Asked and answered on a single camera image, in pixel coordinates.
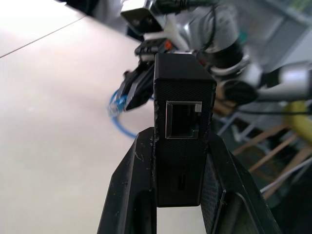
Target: table surface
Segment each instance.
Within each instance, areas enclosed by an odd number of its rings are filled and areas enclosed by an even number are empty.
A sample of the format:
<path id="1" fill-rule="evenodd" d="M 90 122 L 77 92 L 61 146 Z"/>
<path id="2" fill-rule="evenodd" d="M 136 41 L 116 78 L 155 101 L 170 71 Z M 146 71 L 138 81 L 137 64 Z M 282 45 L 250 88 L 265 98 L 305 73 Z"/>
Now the table surface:
<path id="1" fill-rule="evenodd" d="M 137 66 L 138 42 L 64 6 L 59 17 L 59 6 L 34 33 L 32 22 L 50 8 L 44 4 L 33 18 L 24 8 L 0 27 L 3 234 L 95 234 L 110 177 L 133 142 L 110 122 L 106 106 L 123 72 Z M 139 132 L 153 125 L 153 114 L 150 102 L 121 122 Z M 205 233 L 198 207 L 159 209 L 157 216 L 160 234 Z"/>

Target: black cable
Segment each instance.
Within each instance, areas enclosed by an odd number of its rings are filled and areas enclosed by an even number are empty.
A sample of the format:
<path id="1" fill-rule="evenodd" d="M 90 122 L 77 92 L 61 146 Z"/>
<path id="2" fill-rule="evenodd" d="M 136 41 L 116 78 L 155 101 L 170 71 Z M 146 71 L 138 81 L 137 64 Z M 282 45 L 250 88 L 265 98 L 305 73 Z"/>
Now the black cable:
<path id="1" fill-rule="evenodd" d="M 210 7 L 218 2 L 219 0 L 157 0 L 155 6 L 162 14 L 178 14 L 193 7 Z"/>
<path id="2" fill-rule="evenodd" d="M 248 114 L 248 115 L 268 115 L 268 116 L 297 116 L 297 115 L 312 115 L 312 112 L 272 112 L 272 111 L 245 111 L 239 110 L 238 106 L 230 106 L 225 103 L 226 100 L 215 98 L 217 101 L 221 102 L 227 108 L 234 109 L 234 111 Z"/>
<path id="3" fill-rule="evenodd" d="M 93 15 L 93 11 L 96 8 L 97 4 L 98 4 L 99 0 L 87 0 L 87 6 L 86 6 L 86 15 L 88 16 L 94 16 Z"/>
<path id="4" fill-rule="evenodd" d="M 202 50 L 207 50 L 213 43 L 215 39 L 215 31 L 216 31 L 216 12 L 215 12 L 216 4 L 212 5 L 212 15 L 213 15 L 213 28 L 211 30 L 211 35 L 208 42 L 203 46 Z"/>

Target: wooden slat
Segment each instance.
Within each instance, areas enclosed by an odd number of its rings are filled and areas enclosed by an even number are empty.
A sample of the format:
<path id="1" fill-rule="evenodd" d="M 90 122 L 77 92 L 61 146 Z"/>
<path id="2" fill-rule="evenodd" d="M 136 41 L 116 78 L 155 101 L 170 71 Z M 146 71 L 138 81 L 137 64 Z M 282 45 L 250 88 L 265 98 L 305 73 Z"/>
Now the wooden slat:
<path id="1" fill-rule="evenodd" d="M 214 102 L 214 112 L 220 116 L 229 116 L 233 112 L 233 108 L 222 105 L 222 102 L 216 100 Z"/>
<path id="2" fill-rule="evenodd" d="M 300 150 L 295 157 L 288 163 L 288 165 L 283 169 L 280 173 L 279 177 L 285 173 L 287 173 L 292 168 L 298 166 L 301 162 L 306 160 L 312 154 L 312 147 L 306 146 L 302 150 Z M 268 191 L 265 192 L 264 199 L 268 199 L 286 180 L 287 178 L 283 179 L 281 182 L 276 184 L 274 187 L 270 188 Z"/>
<path id="3" fill-rule="evenodd" d="M 255 148 L 255 147 L 248 148 L 247 150 L 245 150 L 242 153 L 242 156 L 245 157 L 245 160 L 248 163 L 248 165 L 251 165 L 253 163 L 251 157 L 249 157 L 250 155 L 256 156 L 258 159 L 263 158 L 265 156 L 262 151 L 260 151 L 259 149 Z M 275 180 L 274 176 L 267 175 L 267 174 L 265 174 L 259 170 L 255 170 L 253 173 L 256 176 L 258 176 L 264 180 L 267 180 L 270 183 L 272 183 Z"/>
<path id="4" fill-rule="evenodd" d="M 277 126 L 271 128 L 269 130 L 266 130 L 266 131 L 260 133 L 259 135 L 257 135 L 256 137 L 252 138 L 249 142 L 245 143 L 241 147 L 234 150 L 232 152 L 232 154 L 238 155 L 238 154 L 242 153 L 244 150 L 246 150 L 247 148 L 252 147 L 252 146 L 258 144 L 259 142 L 265 140 L 266 138 L 277 134 L 279 131 L 285 129 L 286 127 L 287 126 L 285 124 L 280 124 L 280 125 L 277 125 Z"/>
<path id="5" fill-rule="evenodd" d="M 297 134 L 293 134 L 291 137 L 289 137 L 287 140 L 283 141 L 281 144 L 276 146 L 269 154 L 264 156 L 262 159 L 260 159 L 255 165 L 253 165 L 250 169 L 249 172 L 254 171 L 261 165 L 263 165 L 266 161 L 270 160 L 274 155 L 276 155 L 279 151 L 284 149 L 286 146 L 288 146 L 290 143 L 292 143 L 295 139 L 298 138 Z"/>

